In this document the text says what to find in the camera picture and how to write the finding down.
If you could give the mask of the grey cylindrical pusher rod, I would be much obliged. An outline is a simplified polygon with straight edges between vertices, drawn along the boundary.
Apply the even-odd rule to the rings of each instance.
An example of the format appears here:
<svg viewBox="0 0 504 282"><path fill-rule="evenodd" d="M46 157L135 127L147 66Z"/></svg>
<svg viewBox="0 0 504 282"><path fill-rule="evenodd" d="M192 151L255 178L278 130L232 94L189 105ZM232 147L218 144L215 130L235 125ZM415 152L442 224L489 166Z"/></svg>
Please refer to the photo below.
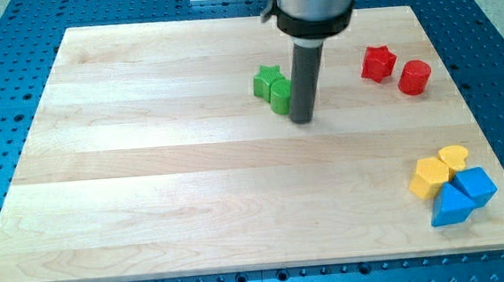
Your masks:
<svg viewBox="0 0 504 282"><path fill-rule="evenodd" d="M318 86L323 40L295 38L292 54L289 118L305 124L312 119Z"/></svg>

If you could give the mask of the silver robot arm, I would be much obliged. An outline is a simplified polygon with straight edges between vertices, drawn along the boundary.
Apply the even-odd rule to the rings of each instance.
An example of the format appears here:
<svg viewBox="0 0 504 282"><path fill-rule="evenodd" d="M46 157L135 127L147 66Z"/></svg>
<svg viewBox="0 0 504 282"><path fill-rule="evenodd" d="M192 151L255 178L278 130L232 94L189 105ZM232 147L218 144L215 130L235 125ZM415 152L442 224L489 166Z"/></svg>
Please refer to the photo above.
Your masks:
<svg viewBox="0 0 504 282"><path fill-rule="evenodd" d="M289 118L311 121L324 41L350 24L354 0L269 0L260 20L272 16L277 28L293 39Z"/></svg>

